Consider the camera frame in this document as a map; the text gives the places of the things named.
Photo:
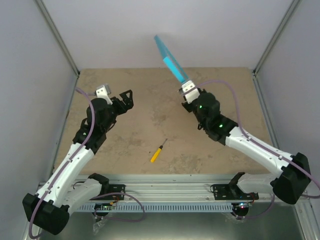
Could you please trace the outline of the blue wooden picture frame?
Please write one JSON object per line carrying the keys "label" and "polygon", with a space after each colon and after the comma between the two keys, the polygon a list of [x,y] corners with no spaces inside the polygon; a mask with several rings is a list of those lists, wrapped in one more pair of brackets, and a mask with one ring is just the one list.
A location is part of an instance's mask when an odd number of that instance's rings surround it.
{"label": "blue wooden picture frame", "polygon": [[162,61],[180,84],[183,85],[189,79],[188,75],[158,35],[154,36],[154,41],[161,55]]}

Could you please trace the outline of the yellow handled screwdriver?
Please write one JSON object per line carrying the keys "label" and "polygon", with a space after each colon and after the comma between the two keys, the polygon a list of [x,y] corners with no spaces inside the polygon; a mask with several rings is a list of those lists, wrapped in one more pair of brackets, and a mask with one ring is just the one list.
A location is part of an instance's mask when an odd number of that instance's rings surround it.
{"label": "yellow handled screwdriver", "polygon": [[156,150],[156,152],[153,154],[153,156],[151,157],[150,159],[150,162],[151,163],[154,163],[156,161],[156,159],[158,158],[160,152],[162,151],[165,143],[167,142],[167,138],[164,140],[164,142],[158,147],[158,149]]}

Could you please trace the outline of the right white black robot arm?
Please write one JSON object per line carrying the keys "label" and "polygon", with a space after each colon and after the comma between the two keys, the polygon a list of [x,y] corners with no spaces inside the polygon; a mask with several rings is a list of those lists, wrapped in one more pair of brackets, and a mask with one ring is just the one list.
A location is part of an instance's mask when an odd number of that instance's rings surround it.
{"label": "right white black robot arm", "polygon": [[229,193],[236,200],[249,193],[274,194],[287,204],[294,205],[310,184],[308,158],[270,146],[249,134],[240,124],[221,114],[220,102],[212,93],[199,88],[183,94],[182,106],[193,113],[198,129],[224,146],[247,155],[265,167],[269,174],[237,173],[229,183]]}

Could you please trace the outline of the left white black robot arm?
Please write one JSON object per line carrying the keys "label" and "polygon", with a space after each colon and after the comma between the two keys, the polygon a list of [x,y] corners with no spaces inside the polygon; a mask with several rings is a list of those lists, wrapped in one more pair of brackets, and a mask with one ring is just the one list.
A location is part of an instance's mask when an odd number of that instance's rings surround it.
{"label": "left white black robot arm", "polygon": [[134,106],[133,92],[127,90],[120,97],[109,97],[110,91],[102,85],[90,99],[80,88],[76,91],[88,100],[86,118],[81,121],[72,144],[56,171],[35,194],[26,194],[23,209],[29,221],[29,237],[36,239],[34,225],[53,234],[59,234],[67,225],[70,216],[84,203],[96,197],[103,200],[110,193],[109,180],[92,174],[74,190],[71,184],[84,166],[96,155],[107,139],[107,133],[115,126],[119,115]]}

